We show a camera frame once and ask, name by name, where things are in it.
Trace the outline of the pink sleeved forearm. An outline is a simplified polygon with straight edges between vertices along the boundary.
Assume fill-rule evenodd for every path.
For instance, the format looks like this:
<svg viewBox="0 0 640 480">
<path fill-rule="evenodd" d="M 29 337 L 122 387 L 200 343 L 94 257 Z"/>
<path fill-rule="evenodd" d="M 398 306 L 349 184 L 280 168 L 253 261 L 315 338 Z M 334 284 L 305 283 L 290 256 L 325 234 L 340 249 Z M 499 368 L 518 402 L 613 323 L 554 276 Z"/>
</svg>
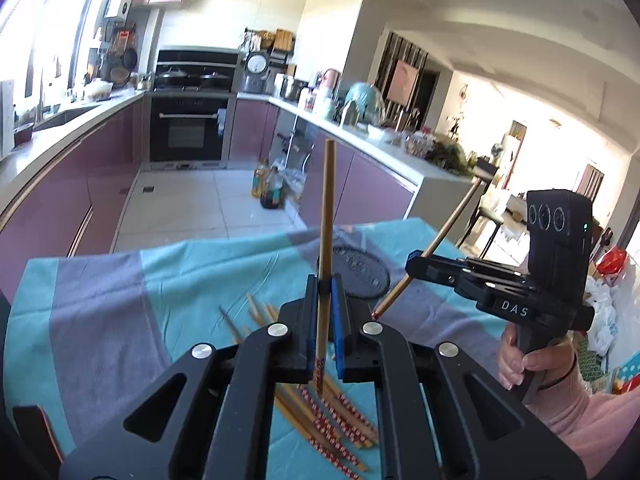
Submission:
<svg viewBox="0 0 640 480">
<path fill-rule="evenodd" d="M 637 477 L 639 390 L 622 394 L 587 392 L 575 361 L 570 372 L 541 386 L 528 406 L 579 456 L 589 479 L 623 472 Z"/>
</svg>

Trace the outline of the person's right hand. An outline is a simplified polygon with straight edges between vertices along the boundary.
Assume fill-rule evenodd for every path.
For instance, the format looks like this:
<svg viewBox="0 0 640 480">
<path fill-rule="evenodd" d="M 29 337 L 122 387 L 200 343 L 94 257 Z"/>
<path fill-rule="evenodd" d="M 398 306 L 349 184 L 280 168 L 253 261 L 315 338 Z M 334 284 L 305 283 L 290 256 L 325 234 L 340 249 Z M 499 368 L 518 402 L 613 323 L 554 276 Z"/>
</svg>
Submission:
<svg viewBox="0 0 640 480">
<path fill-rule="evenodd" d="M 518 348 L 518 326 L 508 323 L 504 329 L 497 356 L 498 381 L 511 390 L 524 382 L 525 373 L 542 374 L 543 386 L 565 377 L 573 368 L 575 350 L 570 338 L 525 354 Z"/>
</svg>

